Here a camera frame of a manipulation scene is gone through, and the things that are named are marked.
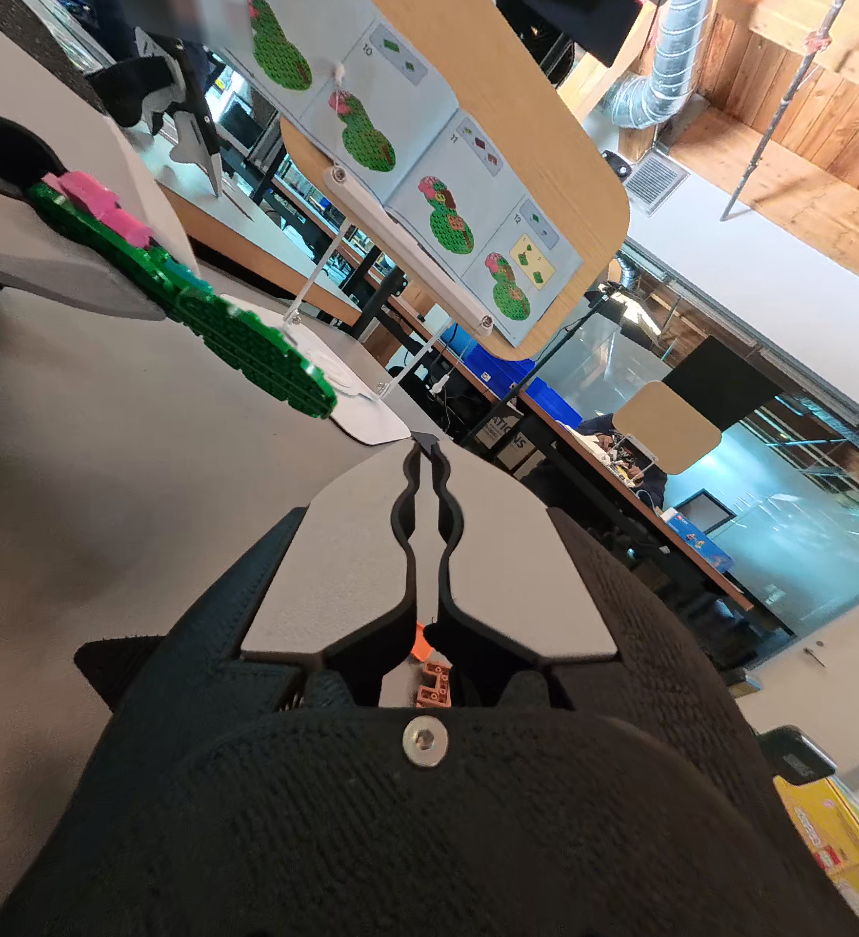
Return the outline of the small wooden stand board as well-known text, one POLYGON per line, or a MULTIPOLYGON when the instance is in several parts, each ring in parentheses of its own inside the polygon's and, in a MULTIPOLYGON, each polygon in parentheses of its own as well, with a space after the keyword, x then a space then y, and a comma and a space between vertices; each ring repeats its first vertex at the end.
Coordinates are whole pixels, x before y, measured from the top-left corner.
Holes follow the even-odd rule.
POLYGON ((721 430, 661 381, 620 406, 612 426, 667 475, 680 475, 722 442, 721 430))

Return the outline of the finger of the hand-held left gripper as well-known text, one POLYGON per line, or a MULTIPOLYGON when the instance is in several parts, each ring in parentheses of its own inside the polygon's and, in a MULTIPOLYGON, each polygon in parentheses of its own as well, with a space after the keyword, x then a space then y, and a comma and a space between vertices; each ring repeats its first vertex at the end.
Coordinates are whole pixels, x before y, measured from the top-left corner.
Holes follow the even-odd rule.
POLYGON ((0 194, 0 290, 5 287, 120 319, 166 318, 97 252, 48 227, 29 204, 0 194))
POLYGON ((181 222, 122 129, 35 62, 0 31, 0 117, 33 132, 67 170, 93 175, 156 239, 197 273, 181 222))

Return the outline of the black monitor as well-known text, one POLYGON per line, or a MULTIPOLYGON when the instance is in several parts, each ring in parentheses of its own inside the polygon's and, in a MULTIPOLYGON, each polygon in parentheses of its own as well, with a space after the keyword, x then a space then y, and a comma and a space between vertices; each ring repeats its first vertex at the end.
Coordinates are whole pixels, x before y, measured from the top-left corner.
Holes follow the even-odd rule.
POLYGON ((706 489, 700 489, 675 505, 675 510, 686 521, 711 536, 738 518, 738 513, 706 489))

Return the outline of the glass partition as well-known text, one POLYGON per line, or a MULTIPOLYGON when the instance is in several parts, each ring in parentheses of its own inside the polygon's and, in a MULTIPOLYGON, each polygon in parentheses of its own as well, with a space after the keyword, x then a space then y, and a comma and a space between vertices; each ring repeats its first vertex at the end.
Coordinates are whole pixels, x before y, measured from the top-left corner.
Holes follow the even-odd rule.
POLYGON ((859 605, 859 439, 805 395, 772 398, 700 464, 735 518, 733 575, 797 638, 859 605))

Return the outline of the black light stand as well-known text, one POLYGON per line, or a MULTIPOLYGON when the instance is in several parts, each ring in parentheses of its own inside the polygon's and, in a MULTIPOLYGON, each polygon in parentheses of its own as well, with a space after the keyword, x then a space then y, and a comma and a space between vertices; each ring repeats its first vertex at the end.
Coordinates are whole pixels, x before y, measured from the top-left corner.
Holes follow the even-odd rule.
POLYGON ((537 358, 533 369, 516 386, 508 390, 504 396, 499 397, 473 426, 466 429, 456 439, 457 445, 463 446, 470 442, 470 439, 476 437, 493 419, 505 415, 510 404, 527 389, 529 384, 540 375, 540 371, 551 363, 552 359, 564 349, 565 345, 568 345, 576 337, 576 334, 585 327, 587 322, 595 317, 604 317, 614 325, 620 326, 625 318, 624 306, 626 300, 633 301, 641 311, 649 312, 648 292, 639 290, 632 285, 626 285, 623 282, 606 282, 599 289, 594 300, 589 303, 586 313, 569 325, 560 327, 559 337, 550 340, 546 351, 542 352, 537 358))

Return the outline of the lego instruction booklet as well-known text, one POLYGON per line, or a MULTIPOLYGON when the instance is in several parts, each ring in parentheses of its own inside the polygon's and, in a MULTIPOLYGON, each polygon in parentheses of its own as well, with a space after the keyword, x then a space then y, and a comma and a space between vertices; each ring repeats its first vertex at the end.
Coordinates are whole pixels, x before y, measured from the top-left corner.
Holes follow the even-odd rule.
POLYGON ((243 2, 225 48, 519 347, 583 263, 439 68, 374 2, 243 2))

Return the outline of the wood edged table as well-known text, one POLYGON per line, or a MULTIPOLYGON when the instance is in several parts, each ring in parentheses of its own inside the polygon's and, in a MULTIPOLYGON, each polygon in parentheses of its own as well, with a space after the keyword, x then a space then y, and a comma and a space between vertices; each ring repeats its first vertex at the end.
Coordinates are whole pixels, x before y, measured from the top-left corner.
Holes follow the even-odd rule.
POLYGON ((316 262, 239 188, 225 182, 216 197, 196 166, 170 158, 170 142, 143 124, 124 131, 133 150, 172 205, 213 287, 284 313, 316 262))

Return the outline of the black panel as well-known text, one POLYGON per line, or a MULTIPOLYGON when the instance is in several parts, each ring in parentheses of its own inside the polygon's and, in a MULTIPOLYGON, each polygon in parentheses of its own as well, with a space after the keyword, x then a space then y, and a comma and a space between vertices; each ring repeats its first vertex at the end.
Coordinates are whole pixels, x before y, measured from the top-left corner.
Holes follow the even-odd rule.
POLYGON ((706 337, 662 383, 721 432, 783 392, 714 336, 706 337))

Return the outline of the white clip bar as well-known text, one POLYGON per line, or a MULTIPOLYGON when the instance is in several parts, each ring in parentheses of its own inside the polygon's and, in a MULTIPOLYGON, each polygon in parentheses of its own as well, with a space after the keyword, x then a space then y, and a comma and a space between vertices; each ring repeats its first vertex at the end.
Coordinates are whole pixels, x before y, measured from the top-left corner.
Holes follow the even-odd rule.
POLYGON ((495 321, 484 305, 390 217, 349 170, 330 165, 321 176, 321 190, 354 227, 362 228, 406 273, 421 281, 456 322, 476 338, 491 336, 495 321))

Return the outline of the wooden book stand board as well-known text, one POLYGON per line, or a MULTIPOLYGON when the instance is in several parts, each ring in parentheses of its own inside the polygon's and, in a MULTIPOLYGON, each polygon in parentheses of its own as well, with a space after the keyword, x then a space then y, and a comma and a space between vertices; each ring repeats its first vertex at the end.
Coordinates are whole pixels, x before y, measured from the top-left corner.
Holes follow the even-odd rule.
MULTIPOLYGON (((522 345, 511 347, 496 332, 472 334, 499 357, 530 357, 622 246, 629 223, 623 187, 493 2, 374 3, 439 68, 582 258, 522 345)), ((321 190, 333 161, 287 125, 291 155, 321 190)))

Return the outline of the black box-shaped device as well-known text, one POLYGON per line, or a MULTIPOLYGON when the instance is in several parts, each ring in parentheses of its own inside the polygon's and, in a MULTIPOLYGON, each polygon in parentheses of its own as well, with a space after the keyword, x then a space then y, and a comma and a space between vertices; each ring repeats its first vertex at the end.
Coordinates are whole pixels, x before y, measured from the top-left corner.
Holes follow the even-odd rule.
POLYGON ((774 779, 802 787, 837 774, 835 761, 794 725, 756 733, 755 739, 774 779))

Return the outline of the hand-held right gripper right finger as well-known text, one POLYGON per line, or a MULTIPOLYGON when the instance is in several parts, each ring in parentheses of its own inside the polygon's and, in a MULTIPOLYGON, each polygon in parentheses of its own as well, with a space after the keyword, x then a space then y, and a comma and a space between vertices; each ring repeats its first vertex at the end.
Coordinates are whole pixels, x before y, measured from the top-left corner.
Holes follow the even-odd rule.
POLYGON ((540 499, 452 440, 429 453, 445 543, 435 649, 459 665, 613 659, 616 642, 540 499))

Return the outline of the white stand base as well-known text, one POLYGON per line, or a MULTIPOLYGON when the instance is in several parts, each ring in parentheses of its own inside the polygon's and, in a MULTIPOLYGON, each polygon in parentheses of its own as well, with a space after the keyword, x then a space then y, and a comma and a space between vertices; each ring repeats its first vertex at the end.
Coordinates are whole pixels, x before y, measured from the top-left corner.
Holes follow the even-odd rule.
POLYGON ((324 378, 337 395, 331 420, 353 439, 376 446, 411 436, 411 430, 356 372, 327 345, 311 325, 315 319, 297 316, 287 325, 289 344, 310 363, 322 370, 324 378))

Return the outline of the blue lego box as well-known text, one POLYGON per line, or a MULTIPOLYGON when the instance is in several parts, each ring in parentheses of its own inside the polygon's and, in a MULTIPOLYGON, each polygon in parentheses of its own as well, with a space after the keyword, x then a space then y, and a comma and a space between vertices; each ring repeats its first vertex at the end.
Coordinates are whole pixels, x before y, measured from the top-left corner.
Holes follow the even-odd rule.
POLYGON ((713 568, 723 574, 733 568, 734 560, 683 513, 671 508, 661 515, 661 519, 713 568))

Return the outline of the metal scaffold pole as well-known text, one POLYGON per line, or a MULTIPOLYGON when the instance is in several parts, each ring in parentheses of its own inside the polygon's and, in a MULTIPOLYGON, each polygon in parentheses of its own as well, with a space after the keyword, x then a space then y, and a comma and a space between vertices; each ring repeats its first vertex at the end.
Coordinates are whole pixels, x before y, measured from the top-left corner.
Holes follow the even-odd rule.
POLYGON ((821 24, 819 27, 808 34, 804 42, 804 51, 805 54, 801 59, 801 62, 798 66, 798 70, 795 75, 792 77, 789 86, 779 100, 779 104, 770 119, 769 124, 767 125, 759 143, 754 149, 751 158, 748 162, 746 169, 744 170, 740 180, 731 194, 727 205, 725 205, 721 215, 719 217, 719 222, 723 223, 729 219, 732 215, 733 209, 739 200, 744 188, 746 187, 748 181, 751 179, 752 174, 757 170, 760 165, 764 152, 767 148, 767 145, 771 141, 772 137, 777 130, 777 127, 785 115, 786 111, 789 109, 793 99, 797 95, 801 85, 811 73, 810 69, 813 65, 814 60, 817 55, 823 52, 830 45, 832 38, 830 35, 833 24, 836 19, 839 17, 843 7, 845 6, 845 1, 833 1, 830 7, 827 9, 821 24))

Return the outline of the black white sign board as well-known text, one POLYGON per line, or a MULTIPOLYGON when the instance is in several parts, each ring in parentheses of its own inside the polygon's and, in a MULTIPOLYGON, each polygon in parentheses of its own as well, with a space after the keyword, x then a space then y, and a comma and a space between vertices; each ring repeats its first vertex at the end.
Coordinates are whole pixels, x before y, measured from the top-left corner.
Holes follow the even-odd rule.
POLYGON ((473 439, 482 459, 518 478, 542 461, 541 452, 517 429, 522 416, 521 411, 510 407, 505 414, 493 417, 473 439))

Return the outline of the grey vent grille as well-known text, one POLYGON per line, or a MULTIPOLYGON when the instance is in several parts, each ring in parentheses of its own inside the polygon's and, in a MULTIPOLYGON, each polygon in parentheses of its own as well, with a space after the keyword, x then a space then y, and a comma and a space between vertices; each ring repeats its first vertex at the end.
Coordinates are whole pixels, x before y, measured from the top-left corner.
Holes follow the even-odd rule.
POLYGON ((623 179, 632 212, 653 216, 690 174, 679 162, 651 148, 623 179))

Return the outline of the yellow lego box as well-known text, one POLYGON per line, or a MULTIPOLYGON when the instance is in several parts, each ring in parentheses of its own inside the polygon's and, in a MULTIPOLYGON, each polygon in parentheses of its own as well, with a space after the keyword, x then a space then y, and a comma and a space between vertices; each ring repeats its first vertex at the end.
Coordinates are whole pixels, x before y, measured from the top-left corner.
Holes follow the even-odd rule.
POLYGON ((837 778, 793 785, 774 779, 810 853, 859 919, 859 801, 837 778))

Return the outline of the reddish brown lego pieces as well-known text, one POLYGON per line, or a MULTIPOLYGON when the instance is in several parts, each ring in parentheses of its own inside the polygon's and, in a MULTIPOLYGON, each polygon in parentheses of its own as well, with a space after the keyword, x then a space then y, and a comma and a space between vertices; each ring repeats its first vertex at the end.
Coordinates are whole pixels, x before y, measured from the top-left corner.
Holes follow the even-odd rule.
POLYGON ((420 670, 414 705, 417 709, 449 709, 452 706, 451 665, 426 660, 420 670))

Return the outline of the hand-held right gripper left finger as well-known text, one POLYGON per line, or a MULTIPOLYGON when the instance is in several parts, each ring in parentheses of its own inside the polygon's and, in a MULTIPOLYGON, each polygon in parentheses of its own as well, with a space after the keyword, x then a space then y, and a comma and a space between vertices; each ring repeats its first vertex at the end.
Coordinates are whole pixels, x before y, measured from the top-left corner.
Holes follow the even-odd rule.
POLYGON ((422 450, 382 449, 312 499, 241 644, 250 661, 395 668, 416 633, 422 450))

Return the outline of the black grey angular stand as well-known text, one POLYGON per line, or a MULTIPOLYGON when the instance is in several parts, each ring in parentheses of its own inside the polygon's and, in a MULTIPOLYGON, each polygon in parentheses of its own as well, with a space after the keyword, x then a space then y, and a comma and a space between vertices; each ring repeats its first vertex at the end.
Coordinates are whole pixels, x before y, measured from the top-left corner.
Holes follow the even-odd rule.
POLYGON ((125 128, 145 123, 158 137, 170 119, 176 142, 169 158, 201 170, 216 198, 223 166, 216 124, 184 41, 136 27, 137 56, 88 75, 106 110, 125 128))

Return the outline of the long work table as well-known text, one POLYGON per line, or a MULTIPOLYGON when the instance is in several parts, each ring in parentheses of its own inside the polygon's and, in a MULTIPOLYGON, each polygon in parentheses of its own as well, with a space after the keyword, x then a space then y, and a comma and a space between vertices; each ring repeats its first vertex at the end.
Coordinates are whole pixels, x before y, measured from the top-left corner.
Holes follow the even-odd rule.
POLYGON ((519 396, 517 434, 541 455, 522 483, 550 508, 566 513, 620 563, 702 634, 740 622, 754 655, 768 656, 796 636, 731 574, 719 572, 680 539, 656 510, 616 480, 573 431, 527 392, 519 396))

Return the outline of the silver ventilation duct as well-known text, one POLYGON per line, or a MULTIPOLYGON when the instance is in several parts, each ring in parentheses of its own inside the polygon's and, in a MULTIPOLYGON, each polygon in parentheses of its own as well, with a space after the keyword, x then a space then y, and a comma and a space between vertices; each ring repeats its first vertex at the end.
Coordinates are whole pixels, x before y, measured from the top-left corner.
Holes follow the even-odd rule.
POLYGON ((650 73, 626 73, 599 102, 599 109, 613 125, 644 130, 681 111, 692 92, 694 67, 712 7, 711 1, 670 2, 650 73))

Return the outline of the blue storage crates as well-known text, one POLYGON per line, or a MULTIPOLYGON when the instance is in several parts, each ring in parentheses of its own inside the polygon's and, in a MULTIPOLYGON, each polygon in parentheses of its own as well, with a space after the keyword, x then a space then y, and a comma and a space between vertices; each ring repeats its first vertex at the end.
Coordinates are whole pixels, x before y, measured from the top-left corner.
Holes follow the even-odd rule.
MULTIPOLYGON (((505 361, 494 357, 455 323, 442 334, 440 342, 497 397, 526 378, 535 365, 531 359, 505 361)), ((545 380, 541 373, 529 382, 524 392, 564 426, 576 429, 586 420, 570 400, 558 392, 557 386, 545 380)))

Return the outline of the green lego plate build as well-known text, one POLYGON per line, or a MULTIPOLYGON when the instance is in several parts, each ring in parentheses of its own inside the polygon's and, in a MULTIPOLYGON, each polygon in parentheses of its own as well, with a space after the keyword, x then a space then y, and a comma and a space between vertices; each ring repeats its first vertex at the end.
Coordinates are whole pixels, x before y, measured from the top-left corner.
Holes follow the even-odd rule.
POLYGON ((91 248, 251 384, 306 416, 327 419, 333 414, 335 389, 282 330, 222 298, 119 204, 100 217, 89 213, 81 188, 66 185, 71 181, 70 173, 47 173, 25 190, 26 200, 50 228, 91 248))

